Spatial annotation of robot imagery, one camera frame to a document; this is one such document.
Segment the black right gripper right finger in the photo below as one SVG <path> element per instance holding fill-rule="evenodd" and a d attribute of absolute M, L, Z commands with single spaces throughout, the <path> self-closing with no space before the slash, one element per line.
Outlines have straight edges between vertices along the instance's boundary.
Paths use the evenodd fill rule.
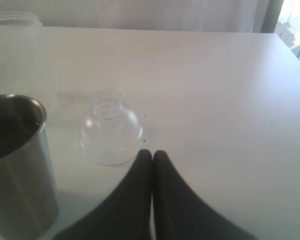
<path fill-rule="evenodd" d="M 152 196 L 158 240 L 255 239 L 200 199 L 163 150 L 153 156 Z"/>

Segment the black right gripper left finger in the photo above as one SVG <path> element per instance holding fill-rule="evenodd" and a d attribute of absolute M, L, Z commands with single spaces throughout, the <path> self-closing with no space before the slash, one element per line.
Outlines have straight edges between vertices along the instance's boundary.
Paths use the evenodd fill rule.
<path fill-rule="evenodd" d="M 58 233 L 56 240 L 150 240 L 153 159 L 138 152 L 115 190 L 85 217 Z"/>

